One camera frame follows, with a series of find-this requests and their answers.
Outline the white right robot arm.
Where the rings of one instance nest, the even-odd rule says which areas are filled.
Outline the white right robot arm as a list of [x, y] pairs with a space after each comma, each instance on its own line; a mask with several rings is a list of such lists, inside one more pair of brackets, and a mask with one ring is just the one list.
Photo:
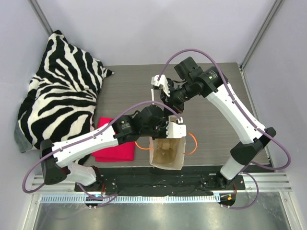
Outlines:
[[216, 184], [222, 189], [233, 185], [235, 177], [248, 166], [276, 135], [273, 127], [265, 127], [244, 106], [223, 72], [216, 66], [203, 70], [192, 57], [174, 67], [183, 84], [173, 88], [173, 82], [163, 74], [152, 78], [152, 85], [161, 87], [161, 100], [176, 113], [184, 111], [184, 103], [196, 95], [206, 98], [230, 123], [239, 143], [216, 174]]

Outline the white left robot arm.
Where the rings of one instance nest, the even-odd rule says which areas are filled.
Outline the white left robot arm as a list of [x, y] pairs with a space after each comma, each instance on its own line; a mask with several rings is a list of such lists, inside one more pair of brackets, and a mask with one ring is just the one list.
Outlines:
[[102, 179], [95, 166], [76, 163], [83, 157], [110, 147], [135, 142], [140, 137], [166, 138], [169, 118], [157, 105], [150, 105], [131, 115], [121, 115], [102, 127], [79, 137], [41, 142], [41, 168], [44, 184], [53, 185], [64, 180], [87, 186], [91, 191], [101, 188]]

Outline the brown cardboard cup carrier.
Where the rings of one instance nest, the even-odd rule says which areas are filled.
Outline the brown cardboard cup carrier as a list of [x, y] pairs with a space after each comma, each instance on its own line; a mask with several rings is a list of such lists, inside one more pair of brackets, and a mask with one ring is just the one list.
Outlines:
[[167, 164], [175, 160], [179, 139], [156, 139], [156, 148], [153, 153], [155, 163]]

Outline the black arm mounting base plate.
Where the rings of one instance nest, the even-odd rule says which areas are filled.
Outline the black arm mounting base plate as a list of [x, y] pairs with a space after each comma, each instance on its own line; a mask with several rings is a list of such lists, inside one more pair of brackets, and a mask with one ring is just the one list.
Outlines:
[[243, 176], [237, 175], [226, 185], [217, 178], [221, 166], [184, 166], [181, 170], [163, 170], [155, 167], [98, 168], [102, 182], [98, 186], [107, 194], [120, 196], [167, 196], [180, 193], [245, 190]]

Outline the brown paper takeout bag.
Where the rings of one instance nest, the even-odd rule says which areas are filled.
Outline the brown paper takeout bag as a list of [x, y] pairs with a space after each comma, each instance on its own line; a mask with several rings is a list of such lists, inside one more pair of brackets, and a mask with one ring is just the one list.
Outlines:
[[[186, 152], [186, 136], [190, 135], [195, 143], [194, 149]], [[142, 150], [149, 151], [149, 164], [163, 170], [181, 170], [184, 165], [186, 155], [193, 154], [198, 142], [193, 134], [187, 132], [183, 119], [178, 119], [175, 115], [168, 117], [166, 124], [166, 138], [149, 138], [149, 147]]]

